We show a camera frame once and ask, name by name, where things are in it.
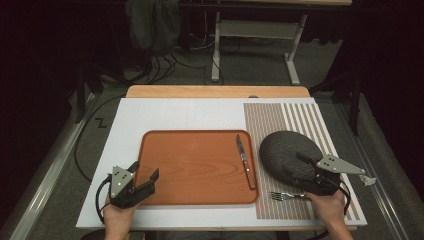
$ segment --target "orange tray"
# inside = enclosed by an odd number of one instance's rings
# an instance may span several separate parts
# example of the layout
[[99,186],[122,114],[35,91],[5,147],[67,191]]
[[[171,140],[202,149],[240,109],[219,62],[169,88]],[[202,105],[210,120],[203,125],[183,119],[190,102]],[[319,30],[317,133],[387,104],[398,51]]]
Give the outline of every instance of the orange tray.
[[246,131],[147,132],[141,144],[135,185],[146,182],[156,168],[159,179],[156,193],[142,205],[253,203],[258,190],[249,187],[237,149],[237,134],[256,183],[251,140]]

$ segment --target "gray carpet floor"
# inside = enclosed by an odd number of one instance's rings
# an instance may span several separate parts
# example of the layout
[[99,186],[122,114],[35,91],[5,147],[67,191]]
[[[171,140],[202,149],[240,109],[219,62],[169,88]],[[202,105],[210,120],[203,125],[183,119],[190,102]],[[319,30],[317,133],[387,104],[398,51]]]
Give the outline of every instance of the gray carpet floor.
[[[224,85],[290,85],[288,72],[283,62],[282,49],[288,49],[287,42],[265,44],[257,39],[241,42],[240,48],[233,40],[222,43],[221,73]],[[318,42],[301,43],[295,57],[295,66],[301,85],[314,86],[324,80],[340,44],[321,46]],[[172,85],[216,85],[210,81],[211,50],[203,49],[191,53],[177,49],[175,57],[180,63],[192,67],[206,66],[194,69],[175,65],[175,71],[167,78],[155,84]],[[131,66],[126,74],[134,75]],[[94,175],[104,144],[112,126],[120,96],[127,88],[120,85],[105,83],[104,92],[96,95],[92,108],[99,110],[87,122],[81,132],[76,149],[76,160],[83,172]],[[407,176],[396,161],[384,135],[376,124],[366,99],[362,96],[358,122],[359,136],[353,136],[347,127],[347,105],[333,104],[330,93],[319,93],[315,99],[327,124],[330,136],[339,156],[360,167],[371,167],[378,177],[378,186],[364,186],[357,177],[350,177],[361,207],[365,213],[368,225],[353,232],[356,239],[424,239],[424,231],[420,223],[424,222],[423,203],[419,199]],[[62,135],[53,146],[51,154],[60,151],[63,142],[69,137],[69,129],[74,125],[76,108],[71,119],[63,129]],[[43,177],[51,166],[53,157],[47,157],[40,166],[24,196],[18,203],[14,213],[1,231],[1,239],[9,239],[28,204],[38,189]],[[85,195],[90,187],[78,171],[75,157],[69,155],[63,171],[56,181],[55,187],[32,228],[28,239],[80,239],[89,230],[75,227]],[[387,202],[391,204],[389,211],[385,210]],[[313,232],[291,232],[293,240],[307,239],[314,236]]]

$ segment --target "human hand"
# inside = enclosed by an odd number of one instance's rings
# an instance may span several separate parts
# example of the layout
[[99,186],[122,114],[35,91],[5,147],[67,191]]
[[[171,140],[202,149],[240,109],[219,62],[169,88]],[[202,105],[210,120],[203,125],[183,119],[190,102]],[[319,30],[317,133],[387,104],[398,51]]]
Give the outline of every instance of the human hand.
[[134,212],[138,205],[131,208],[119,208],[108,204],[103,208],[105,220],[105,240],[123,240],[130,230]]
[[318,217],[324,222],[331,239],[353,239],[344,222],[345,196],[337,190],[332,196],[318,196],[306,193]]

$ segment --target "dark background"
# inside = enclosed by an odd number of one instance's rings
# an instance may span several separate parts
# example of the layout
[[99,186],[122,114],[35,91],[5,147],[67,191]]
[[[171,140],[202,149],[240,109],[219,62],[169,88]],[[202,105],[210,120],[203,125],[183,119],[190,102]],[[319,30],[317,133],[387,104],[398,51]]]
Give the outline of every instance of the dark background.
[[[397,159],[423,198],[423,8],[419,1],[362,3],[362,7],[383,5],[391,9],[388,18],[308,16],[302,41],[318,38],[326,44],[344,40],[328,79],[361,67],[356,73],[362,92]],[[189,26],[184,31],[202,36],[203,25],[197,25],[196,19],[203,15],[184,14],[184,23],[188,24],[185,26]],[[77,86],[81,64],[98,62],[122,75],[123,55],[130,44],[124,7],[120,4],[3,0],[0,16],[0,181],[2,192],[6,193],[2,194],[0,208],[3,226],[69,117],[68,98]],[[275,20],[272,16],[255,18]],[[208,19],[213,23],[213,14],[208,14]],[[180,45],[187,46],[187,39],[182,36]],[[344,79],[330,90],[350,86],[351,80]]]

